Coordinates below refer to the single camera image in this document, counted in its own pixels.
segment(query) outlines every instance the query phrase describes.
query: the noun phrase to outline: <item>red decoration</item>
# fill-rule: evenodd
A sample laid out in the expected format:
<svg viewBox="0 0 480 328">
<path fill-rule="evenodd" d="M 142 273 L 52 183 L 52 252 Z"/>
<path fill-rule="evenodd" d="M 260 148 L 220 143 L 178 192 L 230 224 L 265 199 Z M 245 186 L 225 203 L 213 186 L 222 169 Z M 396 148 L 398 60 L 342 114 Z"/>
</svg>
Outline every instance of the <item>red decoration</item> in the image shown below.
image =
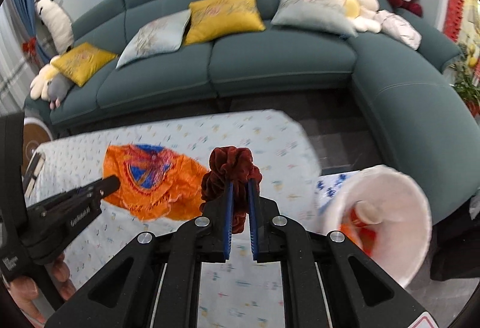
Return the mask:
<svg viewBox="0 0 480 328">
<path fill-rule="evenodd" d="M 458 42 L 458 35 L 462 26 L 463 4 L 465 0 L 448 0 L 447 15 L 443 33 L 453 42 Z"/>
<path fill-rule="evenodd" d="M 30 61 L 34 61 L 35 64 L 40 66 L 37 59 L 37 38 L 32 37 L 28 42 L 22 44 L 23 53 L 26 53 Z"/>
<path fill-rule="evenodd" d="M 468 100 L 467 102 L 465 102 L 465 105 L 468 107 L 470 113 L 472 114 L 473 117 L 475 117 L 478 112 L 479 112 L 479 105 L 478 103 L 472 101 L 472 100 Z"/>
</svg>

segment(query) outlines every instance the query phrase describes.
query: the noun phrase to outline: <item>patterned bedsheet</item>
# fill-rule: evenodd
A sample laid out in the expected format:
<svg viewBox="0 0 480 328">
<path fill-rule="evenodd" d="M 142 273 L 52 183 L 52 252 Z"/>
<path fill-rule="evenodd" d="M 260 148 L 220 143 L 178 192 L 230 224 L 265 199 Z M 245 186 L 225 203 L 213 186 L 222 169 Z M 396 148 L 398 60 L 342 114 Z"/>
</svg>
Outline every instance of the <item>patterned bedsheet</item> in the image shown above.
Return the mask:
<svg viewBox="0 0 480 328">
<path fill-rule="evenodd" d="M 263 175 L 262 196 L 274 199 L 280 212 L 315 231 L 315 185 L 320 166 L 302 127 L 282 112 L 211 115 L 141 124 L 44 144 L 46 162 L 27 204 L 93 182 L 102 176 L 108 145 L 162 145 L 208 167 L 215 147 L 248 147 Z M 102 214 L 67 248 L 71 279 L 81 287 L 109 259 L 142 231 L 156 235 L 181 222 L 160 218 L 140 222 L 121 208 L 102 203 Z M 202 268 L 198 327 L 282 327 L 280 266 L 254 263 L 250 231 L 232 239 L 231 259 Z"/>
</svg>

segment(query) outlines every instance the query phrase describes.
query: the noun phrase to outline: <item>blue curtain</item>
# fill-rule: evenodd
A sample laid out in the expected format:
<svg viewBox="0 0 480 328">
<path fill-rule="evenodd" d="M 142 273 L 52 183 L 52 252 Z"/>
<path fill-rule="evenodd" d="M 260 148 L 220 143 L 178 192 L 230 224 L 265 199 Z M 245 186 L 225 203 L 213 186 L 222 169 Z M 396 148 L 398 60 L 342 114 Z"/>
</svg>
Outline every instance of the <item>blue curtain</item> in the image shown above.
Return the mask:
<svg viewBox="0 0 480 328">
<path fill-rule="evenodd" d="M 35 30 L 35 0 L 14 0 L 13 2 L 28 35 L 35 37 L 37 35 Z M 51 59 L 38 42 L 37 58 L 42 64 L 47 64 Z"/>
</svg>

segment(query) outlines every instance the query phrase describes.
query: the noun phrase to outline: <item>potted plant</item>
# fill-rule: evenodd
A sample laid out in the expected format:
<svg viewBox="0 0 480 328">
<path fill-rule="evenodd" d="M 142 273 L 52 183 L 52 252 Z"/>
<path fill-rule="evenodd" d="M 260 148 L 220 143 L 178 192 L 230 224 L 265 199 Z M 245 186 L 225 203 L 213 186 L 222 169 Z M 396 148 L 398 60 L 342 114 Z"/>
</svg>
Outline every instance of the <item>potted plant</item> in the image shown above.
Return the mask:
<svg viewBox="0 0 480 328">
<path fill-rule="evenodd" d="M 452 64 L 451 68 L 457 73 L 453 88 L 475 117 L 480 113 L 480 88 L 474 85 L 471 70 L 464 60 Z"/>
</svg>

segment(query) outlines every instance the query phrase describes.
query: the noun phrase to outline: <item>curtain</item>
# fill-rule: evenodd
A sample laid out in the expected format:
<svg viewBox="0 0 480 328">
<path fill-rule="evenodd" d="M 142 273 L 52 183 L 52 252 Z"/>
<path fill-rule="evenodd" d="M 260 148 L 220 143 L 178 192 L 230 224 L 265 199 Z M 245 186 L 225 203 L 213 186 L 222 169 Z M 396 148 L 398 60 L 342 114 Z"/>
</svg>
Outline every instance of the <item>curtain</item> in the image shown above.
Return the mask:
<svg viewBox="0 0 480 328">
<path fill-rule="evenodd" d="M 15 8 L 22 19 L 23 25 L 28 33 L 28 39 L 37 36 L 37 31 L 35 30 L 35 0 L 13 0 Z M 40 64 L 43 66 L 47 64 L 51 57 L 45 52 L 42 45 L 37 42 L 35 49 L 37 51 L 37 59 Z"/>
<path fill-rule="evenodd" d="M 22 43 L 28 39 L 13 0 L 0 5 L 0 115 L 20 111 L 38 67 L 27 61 Z"/>
</svg>

